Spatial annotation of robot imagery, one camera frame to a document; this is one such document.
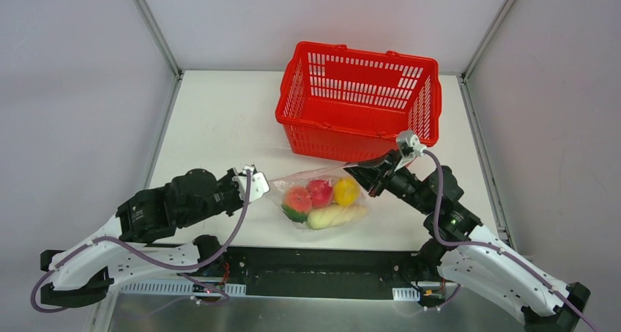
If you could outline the yellow orange fruit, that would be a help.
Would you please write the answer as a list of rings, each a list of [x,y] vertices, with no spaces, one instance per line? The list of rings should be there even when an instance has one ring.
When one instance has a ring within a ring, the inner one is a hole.
[[[333,201],[343,207],[354,204],[360,197],[360,187],[351,177],[340,178],[333,186]]]

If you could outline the clear pink zip top bag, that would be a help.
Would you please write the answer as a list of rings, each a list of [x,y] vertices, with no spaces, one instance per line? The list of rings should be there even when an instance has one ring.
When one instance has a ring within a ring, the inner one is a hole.
[[[321,231],[353,224],[370,210],[353,164],[324,167],[268,181],[269,199],[294,228]]]

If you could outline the red apple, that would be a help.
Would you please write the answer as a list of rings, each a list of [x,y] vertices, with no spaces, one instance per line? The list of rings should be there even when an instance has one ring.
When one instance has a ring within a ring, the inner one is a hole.
[[[314,208],[323,208],[332,203],[333,188],[329,180],[311,180],[306,189]]]

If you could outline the white daikon radish toy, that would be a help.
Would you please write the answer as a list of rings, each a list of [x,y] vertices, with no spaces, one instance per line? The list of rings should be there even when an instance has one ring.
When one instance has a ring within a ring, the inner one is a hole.
[[[328,207],[311,210],[308,213],[306,225],[309,229],[322,230],[357,221],[368,214],[368,208],[361,204],[343,207],[331,204]]]

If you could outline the orange pink peach toy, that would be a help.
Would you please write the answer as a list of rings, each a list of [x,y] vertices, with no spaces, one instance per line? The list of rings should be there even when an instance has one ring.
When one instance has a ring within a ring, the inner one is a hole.
[[[302,186],[294,186],[285,192],[283,205],[297,213],[308,213],[313,209],[309,191]]]

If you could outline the green vegetable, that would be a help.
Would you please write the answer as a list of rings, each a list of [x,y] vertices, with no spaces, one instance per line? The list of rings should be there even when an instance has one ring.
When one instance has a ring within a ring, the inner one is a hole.
[[[308,212],[298,211],[293,209],[292,207],[282,204],[281,209],[285,216],[294,223],[304,223],[307,221]]]

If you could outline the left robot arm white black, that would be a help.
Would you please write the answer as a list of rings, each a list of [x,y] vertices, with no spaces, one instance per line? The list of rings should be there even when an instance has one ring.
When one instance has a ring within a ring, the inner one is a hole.
[[[229,241],[200,235],[172,245],[163,239],[220,214],[244,220],[250,204],[269,190],[263,173],[247,166],[229,169],[221,178],[192,169],[165,185],[139,191],[78,245],[41,253],[43,276],[31,291],[31,306],[49,314],[90,306],[125,285],[164,272],[225,277],[231,272],[225,258]]]

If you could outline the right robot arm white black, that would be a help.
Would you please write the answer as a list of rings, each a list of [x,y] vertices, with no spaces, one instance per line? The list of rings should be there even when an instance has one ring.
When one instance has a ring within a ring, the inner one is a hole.
[[[584,310],[590,290],[541,270],[498,238],[459,200],[463,190],[450,167],[425,150],[436,169],[424,180],[404,165],[417,153],[390,151],[380,158],[349,164],[345,170],[375,197],[385,191],[427,217],[428,240],[417,253],[419,277],[438,276],[476,292],[523,324],[526,331],[574,331],[579,322],[596,324]]]

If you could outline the red plastic shopping basket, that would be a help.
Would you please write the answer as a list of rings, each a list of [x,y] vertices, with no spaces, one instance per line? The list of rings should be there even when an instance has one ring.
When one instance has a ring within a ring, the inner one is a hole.
[[[394,149],[405,130],[432,147],[441,113],[435,59],[305,41],[283,74],[275,118],[292,152],[349,162]]]

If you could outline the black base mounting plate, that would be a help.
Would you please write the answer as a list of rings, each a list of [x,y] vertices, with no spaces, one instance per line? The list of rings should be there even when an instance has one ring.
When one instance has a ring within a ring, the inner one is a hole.
[[[394,289],[443,299],[447,282],[410,251],[230,247],[191,272],[247,296],[391,300]]]

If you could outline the left aluminium frame post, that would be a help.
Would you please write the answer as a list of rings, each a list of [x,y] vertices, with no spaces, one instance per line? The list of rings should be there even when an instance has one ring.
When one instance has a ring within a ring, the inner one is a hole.
[[[173,73],[175,79],[180,80],[183,70],[180,68],[176,58],[174,57],[170,45],[168,44],[148,1],[133,0],[133,2],[168,68]]]

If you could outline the aluminium frame post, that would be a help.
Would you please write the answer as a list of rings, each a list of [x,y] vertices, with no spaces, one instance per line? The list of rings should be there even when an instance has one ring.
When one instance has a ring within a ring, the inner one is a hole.
[[[461,78],[464,82],[467,82],[474,73],[480,60],[483,58],[483,55],[488,50],[488,47],[498,34],[499,30],[502,28],[503,23],[506,21],[517,2],[518,0],[503,0],[499,10],[492,19],[490,26],[487,28],[482,40],[478,44],[475,52],[472,54],[461,74]]]
[[[133,0],[133,2],[168,68],[173,73],[175,79],[180,80],[183,70],[180,68],[176,58],[174,57],[170,45],[168,44],[148,1]]]

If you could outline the right aluminium frame post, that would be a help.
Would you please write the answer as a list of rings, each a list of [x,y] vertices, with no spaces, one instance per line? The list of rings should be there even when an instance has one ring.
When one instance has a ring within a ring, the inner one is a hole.
[[[492,19],[490,26],[487,28],[482,40],[478,44],[475,52],[472,54],[461,74],[461,78],[464,82],[467,82],[474,73],[480,60],[483,58],[483,55],[488,50],[488,47],[498,34],[499,30],[502,28],[503,23],[506,21],[517,2],[518,0],[503,0],[499,10]]]

